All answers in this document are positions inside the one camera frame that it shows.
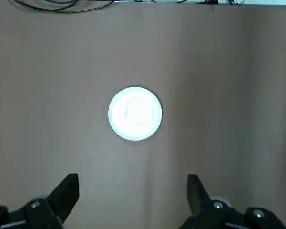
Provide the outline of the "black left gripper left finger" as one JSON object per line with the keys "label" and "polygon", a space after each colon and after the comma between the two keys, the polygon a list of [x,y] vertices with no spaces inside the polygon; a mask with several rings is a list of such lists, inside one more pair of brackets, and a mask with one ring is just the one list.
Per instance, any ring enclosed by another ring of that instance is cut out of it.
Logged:
{"label": "black left gripper left finger", "polygon": [[79,199],[79,176],[68,174],[45,198],[36,198],[9,212],[0,205],[0,229],[63,229]]}

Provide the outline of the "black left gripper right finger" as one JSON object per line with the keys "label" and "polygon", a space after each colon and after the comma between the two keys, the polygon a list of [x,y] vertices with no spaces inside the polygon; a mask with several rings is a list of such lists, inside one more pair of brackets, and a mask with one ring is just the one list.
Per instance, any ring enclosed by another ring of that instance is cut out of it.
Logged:
{"label": "black left gripper right finger", "polygon": [[211,199],[198,175],[187,176],[187,201],[191,215],[182,229],[285,229],[271,211],[249,207],[241,213],[226,202]]}

